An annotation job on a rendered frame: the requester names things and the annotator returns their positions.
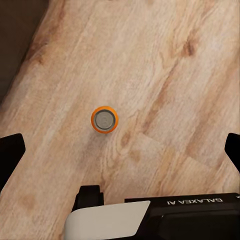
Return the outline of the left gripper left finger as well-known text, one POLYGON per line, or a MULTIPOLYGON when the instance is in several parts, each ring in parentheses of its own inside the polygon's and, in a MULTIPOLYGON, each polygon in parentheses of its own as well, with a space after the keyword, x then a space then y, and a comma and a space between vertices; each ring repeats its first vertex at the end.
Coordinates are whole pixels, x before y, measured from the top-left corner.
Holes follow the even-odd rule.
POLYGON ((0 138, 0 192, 25 152, 21 133, 0 138))

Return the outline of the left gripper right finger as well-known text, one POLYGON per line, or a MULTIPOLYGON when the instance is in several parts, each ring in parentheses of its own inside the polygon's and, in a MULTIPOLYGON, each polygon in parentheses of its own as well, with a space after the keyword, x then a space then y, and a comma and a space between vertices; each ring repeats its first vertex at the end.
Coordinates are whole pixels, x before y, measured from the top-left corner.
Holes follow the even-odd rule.
POLYGON ((240 172, 240 134, 229 133, 224 150, 240 172))

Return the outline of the can of soda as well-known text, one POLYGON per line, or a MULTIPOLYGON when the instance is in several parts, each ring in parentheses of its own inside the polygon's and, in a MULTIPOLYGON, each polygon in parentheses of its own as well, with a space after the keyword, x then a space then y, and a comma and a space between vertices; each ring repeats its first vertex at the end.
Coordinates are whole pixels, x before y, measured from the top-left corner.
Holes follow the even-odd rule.
POLYGON ((91 116, 93 128, 102 134, 111 133, 118 126, 119 118, 117 112, 110 106, 97 108, 91 116))

